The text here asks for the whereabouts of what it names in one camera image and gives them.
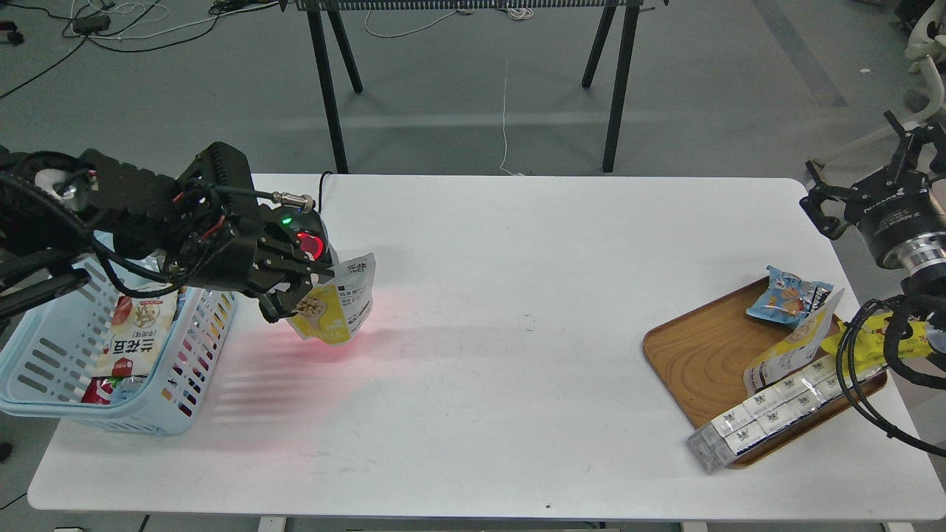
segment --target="plastic basket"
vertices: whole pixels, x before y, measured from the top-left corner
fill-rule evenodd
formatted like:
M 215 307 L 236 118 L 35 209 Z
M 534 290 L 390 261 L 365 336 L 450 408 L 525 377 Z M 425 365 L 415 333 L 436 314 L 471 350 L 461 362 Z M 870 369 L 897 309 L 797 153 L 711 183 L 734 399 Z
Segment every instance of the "plastic basket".
M 236 311 L 230 293 L 188 289 L 181 314 L 144 386 L 118 404 L 80 402 L 109 338 L 118 290 L 101 266 L 84 260 L 92 280 L 29 310 L 0 353 L 0 410 L 64 417 L 109 431 L 179 434 L 193 424 Z M 133 283 L 141 280 L 124 270 Z

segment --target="brown tray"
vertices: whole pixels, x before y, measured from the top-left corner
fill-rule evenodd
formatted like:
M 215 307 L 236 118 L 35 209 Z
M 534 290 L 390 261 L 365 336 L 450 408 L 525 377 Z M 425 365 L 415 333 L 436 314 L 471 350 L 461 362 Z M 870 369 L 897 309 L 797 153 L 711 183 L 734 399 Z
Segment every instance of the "brown tray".
M 644 356 L 674 396 L 693 428 L 748 398 L 743 372 L 763 351 L 788 335 L 782 325 L 753 318 L 745 310 L 768 288 L 760 279 L 651 329 L 643 340 Z M 886 384 L 886 372 L 862 384 L 871 395 Z M 753 464 L 786 443 L 850 408 L 841 396 L 814 414 L 767 439 L 731 467 Z

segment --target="white table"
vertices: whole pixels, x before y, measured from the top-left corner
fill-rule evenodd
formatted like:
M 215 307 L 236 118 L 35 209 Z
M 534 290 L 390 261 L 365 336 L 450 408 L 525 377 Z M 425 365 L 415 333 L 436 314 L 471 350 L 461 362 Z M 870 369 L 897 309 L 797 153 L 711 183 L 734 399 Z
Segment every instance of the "white table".
M 314 193 L 317 176 L 259 175 Z M 41 509 L 617 520 L 937 519 L 922 453 L 847 412 L 746 470 L 703 472 L 644 333 L 765 274 L 848 288 L 790 180 L 328 179 L 342 258 L 377 255 L 345 346 L 244 300 L 195 426 L 60 424 Z M 894 384 L 875 396 L 913 430 Z

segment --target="black table leg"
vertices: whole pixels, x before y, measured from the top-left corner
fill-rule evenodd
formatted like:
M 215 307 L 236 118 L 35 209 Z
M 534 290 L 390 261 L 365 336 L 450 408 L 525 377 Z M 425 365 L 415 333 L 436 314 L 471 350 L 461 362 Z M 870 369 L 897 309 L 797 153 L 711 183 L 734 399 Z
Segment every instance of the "black table leg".
M 335 170 L 338 173 L 348 173 L 348 160 L 345 158 L 345 144 L 342 140 L 342 124 L 339 122 L 339 106 L 335 101 L 332 69 L 328 64 L 328 50 L 325 49 L 322 15 L 318 10 L 306 11 L 306 15 L 308 15 L 308 31 L 312 34 L 312 47 L 315 49 L 315 65 L 319 70 L 319 84 L 322 86 L 325 121 L 328 122 L 328 135 L 332 139 L 332 152 L 335 154 Z
M 585 66 L 585 75 L 582 77 L 582 86 L 586 89 L 591 86 L 591 80 L 594 79 L 594 72 L 598 69 L 598 60 L 601 58 L 601 51 L 604 49 L 604 41 L 607 40 L 607 31 L 611 29 L 611 21 L 614 20 L 614 11 L 617 8 L 609 6 L 604 8 L 601 13 L 601 21 L 598 23 L 598 32 L 594 34 L 594 43 L 591 44 L 591 55 L 588 56 L 588 64 Z
M 360 93 L 361 76 L 358 74 L 358 67 L 355 66 L 355 56 L 352 55 L 352 46 L 348 43 L 348 35 L 345 34 L 345 26 L 342 24 L 342 15 L 337 11 L 327 11 L 328 22 L 332 23 L 332 31 L 335 32 L 335 40 L 339 42 L 339 49 L 342 51 L 342 59 L 345 61 L 345 69 L 348 71 L 348 78 L 352 81 L 352 90 Z
M 614 171 L 614 156 L 618 150 L 618 132 L 621 130 L 621 115 L 624 111 L 624 95 L 627 92 L 627 76 L 631 71 L 631 54 L 634 38 L 638 33 L 640 5 L 630 2 L 624 8 L 624 25 L 621 29 L 621 48 L 618 50 L 618 73 L 614 78 L 614 95 L 611 97 L 611 117 L 607 120 L 607 138 L 604 140 L 604 162 L 606 172 Z

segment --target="white snack bag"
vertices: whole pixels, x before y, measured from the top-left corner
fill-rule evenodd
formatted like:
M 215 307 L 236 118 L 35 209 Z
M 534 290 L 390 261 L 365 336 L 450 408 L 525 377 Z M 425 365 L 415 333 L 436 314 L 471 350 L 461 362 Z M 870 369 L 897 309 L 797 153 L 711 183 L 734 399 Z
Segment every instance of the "white snack bag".
M 309 291 L 296 306 L 298 313 L 287 320 L 303 339 L 343 344 L 355 336 L 371 313 L 375 254 L 346 260 L 332 271 L 335 277 Z

